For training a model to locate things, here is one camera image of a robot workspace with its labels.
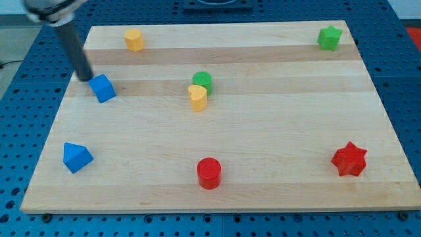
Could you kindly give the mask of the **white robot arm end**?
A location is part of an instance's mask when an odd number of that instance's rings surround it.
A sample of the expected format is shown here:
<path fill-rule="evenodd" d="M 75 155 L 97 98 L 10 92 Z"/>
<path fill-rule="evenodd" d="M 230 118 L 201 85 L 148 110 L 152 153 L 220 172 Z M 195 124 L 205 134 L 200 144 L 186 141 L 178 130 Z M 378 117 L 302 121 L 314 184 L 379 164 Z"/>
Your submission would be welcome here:
<path fill-rule="evenodd" d="M 22 0 L 28 18 L 57 27 L 71 22 L 87 0 Z"/>

